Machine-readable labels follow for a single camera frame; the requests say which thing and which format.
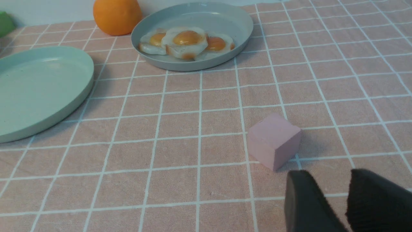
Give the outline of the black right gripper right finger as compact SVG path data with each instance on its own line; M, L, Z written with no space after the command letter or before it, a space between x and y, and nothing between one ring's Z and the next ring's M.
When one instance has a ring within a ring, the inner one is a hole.
M354 232L410 232L412 194L367 169L352 169L347 221Z

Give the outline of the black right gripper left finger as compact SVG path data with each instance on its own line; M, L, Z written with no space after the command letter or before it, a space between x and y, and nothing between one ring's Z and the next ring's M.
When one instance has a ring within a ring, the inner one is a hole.
M287 232L348 231L306 170L287 173L284 213Z

